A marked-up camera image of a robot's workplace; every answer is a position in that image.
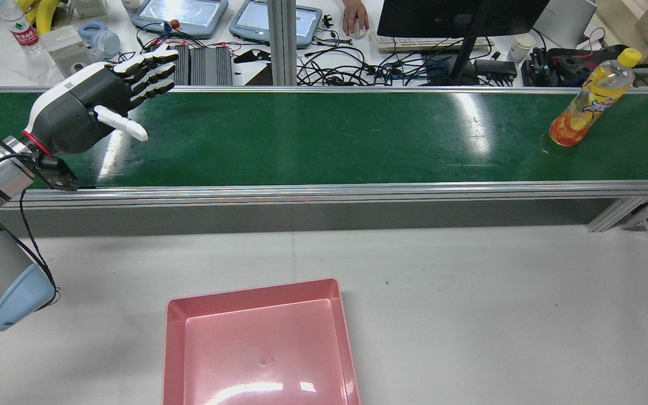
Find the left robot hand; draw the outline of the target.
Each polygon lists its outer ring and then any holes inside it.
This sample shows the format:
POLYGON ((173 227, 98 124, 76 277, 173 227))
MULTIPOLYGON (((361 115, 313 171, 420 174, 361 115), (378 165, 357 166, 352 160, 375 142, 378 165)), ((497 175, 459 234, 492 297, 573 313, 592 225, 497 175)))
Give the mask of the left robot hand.
POLYGON ((173 88, 178 52, 167 44, 128 61, 94 62, 40 95, 21 143, 48 156, 80 154, 111 133, 141 142, 149 135, 128 117, 146 99, 173 88))

